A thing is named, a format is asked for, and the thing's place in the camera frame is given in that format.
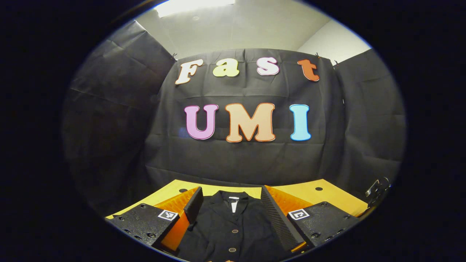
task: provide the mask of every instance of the wooden table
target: wooden table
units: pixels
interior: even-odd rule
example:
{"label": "wooden table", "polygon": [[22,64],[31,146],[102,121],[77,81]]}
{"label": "wooden table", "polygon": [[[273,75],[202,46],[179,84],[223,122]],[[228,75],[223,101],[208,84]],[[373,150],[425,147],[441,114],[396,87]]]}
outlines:
{"label": "wooden table", "polygon": [[[156,205],[170,197],[180,194],[180,189],[190,190],[197,186],[202,187],[202,193],[204,196],[212,196],[218,190],[228,191],[228,192],[246,192],[248,195],[260,199],[260,187],[230,187],[230,186],[212,186],[191,183],[181,180],[174,180],[170,184],[160,188],[153,194],[148,197],[134,203],[133,205],[116,212],[114,215],[120,215],[124,212],[132,209],[133,207],[139,205],[140,203],[145,203],[148,205]],[[322,201],[327,201],[330,204],[336,206],[337,208],[353,215],[359,216],[367,209],[367,203],[354,197],[353,195],[345,192],[344,190],[334,186],[333,184],[325,181],[324,179],[287,185],[287,186],[273,186],[278,190],[282,190],[290,195],[299,197],[309,203],[317,204]]]}

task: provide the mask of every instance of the black fabric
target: black fabric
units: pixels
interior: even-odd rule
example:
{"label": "black fabric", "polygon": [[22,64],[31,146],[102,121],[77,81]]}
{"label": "black fabric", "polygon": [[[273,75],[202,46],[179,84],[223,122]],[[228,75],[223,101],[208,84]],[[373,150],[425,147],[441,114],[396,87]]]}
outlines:
{"label": "black fabric", "polygon": [[[257,73],[257,59],[274,57],[280,72]],[[215,77],[216,62],[238,61],[235,77]],[[180,64],[203,59],[187,83],[175,85]],[[320,80],[308,80],[299,60],[317,66]],[[183,58],[173,65],[158,96],[157,111],[145,141],[145,165],[153,184],[173,179],[219,186],[286,185],[325,178],[334,181],[343,150],[342,94],[329,59],[275,49],[234,49]],[[241,103],[252,116],[260,103],[273,103],[274,141],[243,140],[229,143],[230,116],[225,106]],[[186,131],[186,106],[196,105],[198,129],[206,126],[206,104],[217,104],[215,133],[207,140],[191,138]],[[307,141],[293,141],[292,104],[308,105]]]}
{"label": "black fabric", "polygon": [[335,66],[345,107],[344,156],[336,186],[363,200],[376,179],[393,182],[406,141],[403,100],[389,69],[370,49]]}
{"label": "black fabric", "polygon": [[175,60],[136,21],[84,61],[64,101],[64,153],[78,191],[101,215],[154,192],[138,166],[156,95]]}
{"label": "black fabric", "polygon": [[[239,197],[235,213],[225,204]],[[178,257],[191,262],[272,262],[286,258],[259,199],[242,193],[218,191],[205,197],[196,224],[186,231]]]}

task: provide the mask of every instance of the black cloth wall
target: black cloth wall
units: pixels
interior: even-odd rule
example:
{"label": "black cloth wall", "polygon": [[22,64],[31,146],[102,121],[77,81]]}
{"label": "black cloth wall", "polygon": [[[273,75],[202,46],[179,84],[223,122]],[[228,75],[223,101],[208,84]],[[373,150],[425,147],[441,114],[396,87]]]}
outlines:
{"label": "black cloth wall", "polygon": [[133,21],[103,41],[71,82],[63,105],[64,153],[77,190],[102,215],[153,192],[138,163],[157,93],[174,62]]}
{"label": "black cloth wall", "polygon": [[[257,59],[274,57],[280,72],[261,76]],[[238,61],[240,73],[216,77],[212,71],[224,58]],[[180,64],[203,59],[187,83],[176,85]],[[317,82],[308,80],[299,60],[317,66]],[[260,103],[273,103],[274,141],[245,139],[229,143],[230,116],[225,106],[244,105],[252,116]],[[198,129],[206,127],[204,105],[217,104],[215,132],[207,140],[186,131],[186,106],[196,105]],[[293,113],[289,106],[309,106],[311,139],[293,141]],[[183,58],[173,65],[158,95],[157,111],[145,141],[145,166],[150,179],[162,187],[173,179],[225,186],[287,185],[325,178],[335,181],[344,136],[342,92],[329,59],[275,49],[234,49]]]}
{"label": "black cloth wall", "polygon": [[370,49],[335,66],[345,107],[344,154],[336,185],[365,199],[376,179],[395,179],[406,143],[406,116],[396,81]]}

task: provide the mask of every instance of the white wall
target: white wall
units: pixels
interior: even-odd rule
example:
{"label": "white wall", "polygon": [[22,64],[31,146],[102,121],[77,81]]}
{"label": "white wall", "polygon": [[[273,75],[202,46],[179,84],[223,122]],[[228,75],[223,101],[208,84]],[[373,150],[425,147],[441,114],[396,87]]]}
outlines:
{"label": "white wall", "polygon": [[297,51],[329,58],[335,65],[371,49],[365,40],[335,20],[330,20]]}

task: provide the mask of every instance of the black jacket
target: black jacket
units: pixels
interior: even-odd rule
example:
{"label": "black jacket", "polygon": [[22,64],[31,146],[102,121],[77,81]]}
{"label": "black jacket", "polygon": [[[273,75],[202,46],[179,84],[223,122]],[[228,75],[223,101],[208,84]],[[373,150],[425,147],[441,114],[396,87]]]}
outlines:
{"label": "black jacket", "polygon": [[[239,198],[235,213],[229,197]],[[179,245],[178,257],[191,262],[275,262],[288,254],[259,199],[245,192],[218,191],[204,198],[192,231]]]}

